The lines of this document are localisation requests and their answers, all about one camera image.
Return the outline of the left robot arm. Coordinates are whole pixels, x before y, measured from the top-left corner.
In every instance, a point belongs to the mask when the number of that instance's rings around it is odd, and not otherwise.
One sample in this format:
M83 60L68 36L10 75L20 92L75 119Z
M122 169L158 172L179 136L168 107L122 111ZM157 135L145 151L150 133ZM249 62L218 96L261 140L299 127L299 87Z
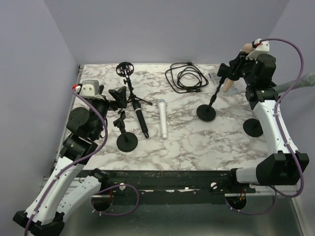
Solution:
M72 93L89 108L79 107L70 112L66 125L70 135L62 144L52 174L33 203L13 217L26 235L60 235L68 217L81 204L95 193L108 191L108 175L95 169L79 186L67 192L89 159L104 147L108 139L107 112L126 107L125 86L109 90L113 100L101 94L103 88L100 85L73 86Z

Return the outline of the white microphone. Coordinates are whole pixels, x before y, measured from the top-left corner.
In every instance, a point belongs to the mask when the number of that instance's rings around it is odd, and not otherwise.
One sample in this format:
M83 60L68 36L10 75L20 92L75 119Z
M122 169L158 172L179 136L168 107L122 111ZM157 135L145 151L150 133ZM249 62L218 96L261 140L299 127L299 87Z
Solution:
M158 110L159 110L161 137L166 140L168 138L168 133L167 133L166 102L165 102L165 100L159 99L157 106L158 106Z

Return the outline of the black round-base mic stand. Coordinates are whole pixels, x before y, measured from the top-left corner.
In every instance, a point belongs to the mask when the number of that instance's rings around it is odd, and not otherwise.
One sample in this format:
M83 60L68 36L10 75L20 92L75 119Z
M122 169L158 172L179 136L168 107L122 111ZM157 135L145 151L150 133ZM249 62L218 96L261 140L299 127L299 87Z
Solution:
M136 149L138 139L135 134L126 131L125 118L125 111L121 111L120 117L113 122L113 125L118 128L121 133L117 138L116 144L120 151L131 152Z

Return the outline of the round-base stand with clip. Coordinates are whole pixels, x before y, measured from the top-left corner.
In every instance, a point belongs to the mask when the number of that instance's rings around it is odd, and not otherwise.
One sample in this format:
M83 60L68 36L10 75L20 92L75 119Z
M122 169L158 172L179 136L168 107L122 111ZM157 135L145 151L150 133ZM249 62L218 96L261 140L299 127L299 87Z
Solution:
M208 105L206 105L206 104L200 105L196 110L197 116L202 121L211 122L215 119L216 111L213 108L213 104L217 99L217 95L218 95L223 83L225 82L225 80L228 78L229 75L230 75L230 67L228 65L222 63L219 66L219 70L217 72L217 76L220 77L219 85L217 86L215 93L212 95L209 104Z

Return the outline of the beige microphone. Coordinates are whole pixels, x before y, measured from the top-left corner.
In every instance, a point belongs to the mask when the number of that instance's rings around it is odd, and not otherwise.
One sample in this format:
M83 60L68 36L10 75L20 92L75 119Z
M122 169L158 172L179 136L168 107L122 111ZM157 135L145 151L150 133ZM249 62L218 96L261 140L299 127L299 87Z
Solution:
M244 52L246 54L249 54L250 52L253 51L253 47L252 47L252 44L251 43L247 43L245 44L242 49L240 50L241 52ZM223 87L223 90L224 91L228 91L232 85L234 84L234 81L231 80L231 79L226 79L226 82L224 84L224 87Z

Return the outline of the black tripod mic stand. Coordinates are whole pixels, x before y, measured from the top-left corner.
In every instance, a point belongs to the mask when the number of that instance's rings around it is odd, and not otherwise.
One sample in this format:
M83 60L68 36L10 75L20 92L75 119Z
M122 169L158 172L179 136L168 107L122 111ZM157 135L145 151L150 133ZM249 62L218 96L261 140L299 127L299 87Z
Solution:
M127 101L128 103L131 102L132 104L134 104L143 101L149 105L153 105L152 102L141 99L133 93L134 88L132 86L130 79L130 76L134 73L134 66L132 63L126 61L119 63L116 67L116 73L118 76L124 77L124 84L128 86L129 89L129 98Z

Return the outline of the black microphone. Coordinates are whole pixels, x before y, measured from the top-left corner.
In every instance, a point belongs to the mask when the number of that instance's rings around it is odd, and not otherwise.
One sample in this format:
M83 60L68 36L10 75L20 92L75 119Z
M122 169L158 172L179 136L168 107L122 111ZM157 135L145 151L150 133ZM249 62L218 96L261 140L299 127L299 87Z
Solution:
M137 100L135 100L132 102L132 106L138 118L142 133L145 135L145 138L149 138L148 128L147 128L147 125L146 125L146 122L142 113L142 108L141 108L140 103Z

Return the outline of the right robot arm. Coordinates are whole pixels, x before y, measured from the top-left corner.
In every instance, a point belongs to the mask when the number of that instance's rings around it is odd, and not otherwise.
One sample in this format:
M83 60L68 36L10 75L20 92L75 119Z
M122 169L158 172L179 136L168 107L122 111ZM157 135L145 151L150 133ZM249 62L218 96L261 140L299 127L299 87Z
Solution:
M276 59L269 54L260 54L250 60L240 52L230 61L234 79L243 78L246 83L246 99L257 116L244 123L244 130L255 132L261 128L267 142L268 156L257 166L238 168L235 176L226 181L227 189L233 193L243 189L244 184L295 185L309 163L309 157L301 153L291 139L280 111L280 97L272 81Z

